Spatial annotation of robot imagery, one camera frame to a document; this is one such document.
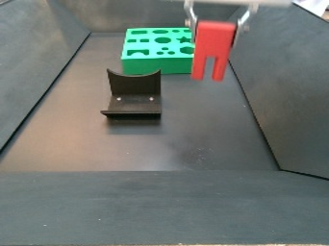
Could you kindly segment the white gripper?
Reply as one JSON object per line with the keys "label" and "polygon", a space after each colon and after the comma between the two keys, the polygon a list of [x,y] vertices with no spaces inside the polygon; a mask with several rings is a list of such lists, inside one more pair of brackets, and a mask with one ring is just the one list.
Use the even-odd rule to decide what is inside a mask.
{"label": "white gripper", "polygon": [[170,0],[183,2],[183,10],[186,13],[185,26],[190,29],[191,38],[195,38],[195,29],[198,16],[194,12],[194,3],[210,3],[219,5],[249,5],[246,12],[237,20],[237,31],[233,44],[238,43],[241,35],[249,31],[249,22],[258,11],[258,6],[288,7],[293,0]]}

